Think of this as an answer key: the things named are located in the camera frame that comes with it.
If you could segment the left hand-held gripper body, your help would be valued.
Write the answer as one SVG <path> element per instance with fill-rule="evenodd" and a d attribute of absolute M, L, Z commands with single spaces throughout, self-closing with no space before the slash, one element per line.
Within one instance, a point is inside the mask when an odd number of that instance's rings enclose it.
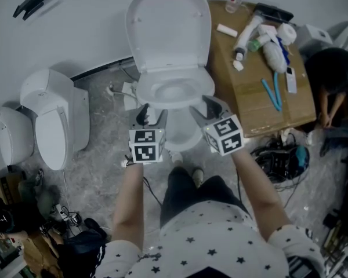
<path fill-rule="evenodd" d="M 154 125 L 139 126 L 136 116 L 129 118 L 129 147 L 134 163 L 158 163 L 162 161 L 162 151 L 166 141 L 165 129 L 155 129 Z"/>

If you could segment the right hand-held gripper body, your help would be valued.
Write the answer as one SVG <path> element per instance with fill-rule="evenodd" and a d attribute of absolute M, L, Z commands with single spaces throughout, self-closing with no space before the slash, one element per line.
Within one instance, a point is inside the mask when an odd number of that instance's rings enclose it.
<path fill-rule="evenodd" d="M 244 147 L 244 135 L 236 114 L 225 112 L 219 118 L 201 118 L 201 130 L 210 148 L 226 156 Z"/>

